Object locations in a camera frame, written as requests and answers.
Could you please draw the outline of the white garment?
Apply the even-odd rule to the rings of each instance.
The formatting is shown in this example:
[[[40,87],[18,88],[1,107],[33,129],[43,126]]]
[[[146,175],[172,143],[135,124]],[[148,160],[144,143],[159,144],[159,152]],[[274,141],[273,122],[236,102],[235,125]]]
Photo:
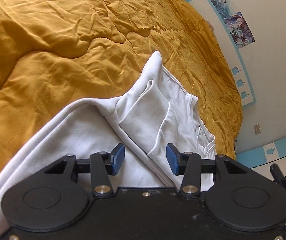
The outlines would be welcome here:
[[[92,153],[125,146],[120,173],[113,187],[180,187],[166,159],[166,146],[195,152],[204,159],[216,155],[215,136],[201,120],[198,98],[188,93],[163,66],[156,51],[133,87],[110,99],[77,100],[49,121],[0,173],[0,235],[8,228],[1,198],[14,184],[60,157],[83,159]]]

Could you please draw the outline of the white blue headboard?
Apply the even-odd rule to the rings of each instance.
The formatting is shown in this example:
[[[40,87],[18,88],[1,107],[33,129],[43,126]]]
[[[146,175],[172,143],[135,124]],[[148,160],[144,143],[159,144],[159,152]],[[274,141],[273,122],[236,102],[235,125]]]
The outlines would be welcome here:
[[[214,28],[220,49],[232,72],[243,107],[256,103],[255,94],[242,56],[230,32],[210,0],[187,0],[194,9]]]

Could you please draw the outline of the blue white wardrobe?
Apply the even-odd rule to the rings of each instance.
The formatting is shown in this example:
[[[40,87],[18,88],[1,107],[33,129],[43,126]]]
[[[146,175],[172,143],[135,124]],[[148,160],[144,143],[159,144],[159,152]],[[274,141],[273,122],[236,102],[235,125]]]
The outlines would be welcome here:
[[[262,147],[236,154],[236,160],[272,180],[270,166],[277,164],[286,176],[286,137]]]

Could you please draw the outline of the mustard yellow duvet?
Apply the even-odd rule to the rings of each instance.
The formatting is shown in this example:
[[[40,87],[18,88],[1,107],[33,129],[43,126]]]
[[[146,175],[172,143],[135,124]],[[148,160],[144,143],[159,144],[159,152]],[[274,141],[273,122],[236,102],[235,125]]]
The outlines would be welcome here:
[[[127,92],[154,51],[234,158],[240,95],[210,24],[182,0],[0,0],[0,172],[69,103]]]

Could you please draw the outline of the wall switch plate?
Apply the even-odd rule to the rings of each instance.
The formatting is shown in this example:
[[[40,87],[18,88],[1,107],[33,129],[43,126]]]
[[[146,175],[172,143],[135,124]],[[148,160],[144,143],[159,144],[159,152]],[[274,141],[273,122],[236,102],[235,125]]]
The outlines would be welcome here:
[[[260,125],[259,124],[254,125],[254,132],[255,132],[255,134],[260,134],[261,133],[261,129],[260,129]]]

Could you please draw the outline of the anime posters on wall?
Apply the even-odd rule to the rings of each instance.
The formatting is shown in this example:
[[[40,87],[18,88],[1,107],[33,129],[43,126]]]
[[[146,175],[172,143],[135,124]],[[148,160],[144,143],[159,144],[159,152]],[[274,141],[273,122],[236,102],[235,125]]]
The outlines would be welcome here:
[[[210,2],[227,26],[237,48],[242,48],[255,42],[249,25],[242,13],[235,8],[232,0],[210,0]]]

